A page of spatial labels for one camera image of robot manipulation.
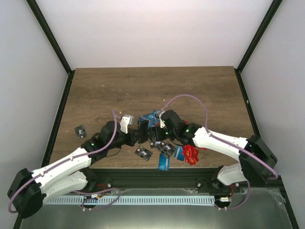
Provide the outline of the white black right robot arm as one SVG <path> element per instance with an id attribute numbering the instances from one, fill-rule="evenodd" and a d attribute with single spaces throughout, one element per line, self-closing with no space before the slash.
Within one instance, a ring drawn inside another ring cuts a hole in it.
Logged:
<path id="1" fill-rule="evenodd" d="M 209 130 L 200 124 L 182 120 L 173 110 L 159 115 L 159 125 L 148 129 L 151 140 L 177 140 L 182 145 L 207 148 L 234 160 L 236 164 L 223 166 L 212 179 L 212 188 L 223 192 L 229 185 L 248 181 L 264 186 L 268 180 L 276 180 L 276 156 L 266 143 L 256 135 L 250 138 L 233 137 Z"/>

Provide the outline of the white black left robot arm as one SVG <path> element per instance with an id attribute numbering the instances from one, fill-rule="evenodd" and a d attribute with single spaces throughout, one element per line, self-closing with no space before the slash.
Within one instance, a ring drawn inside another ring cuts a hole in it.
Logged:
<path id="1" fill-rule="evenodd" d="M 19 170 L 7 196 L 8 212 L 26 219 L 37 213 L 49 200 L 75 192 L 89 194 L 97 188 L 97 180 L 90 166 L 105 158 L 108 151 L 124 145 L 134 146 L 146 133 L 130 128 L 123 117 L 120 122 L 108 121 L 69 155 L 44 167 Z"/>

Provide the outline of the black leather card holder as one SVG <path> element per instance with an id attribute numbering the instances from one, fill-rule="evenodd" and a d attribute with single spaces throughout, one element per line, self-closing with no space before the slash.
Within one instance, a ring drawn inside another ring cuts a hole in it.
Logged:
<path id="1" fill-rule="evenodd" d="M 138 143 L 143 144 L 148 141 L 148 120 L 138 122 Z"/>

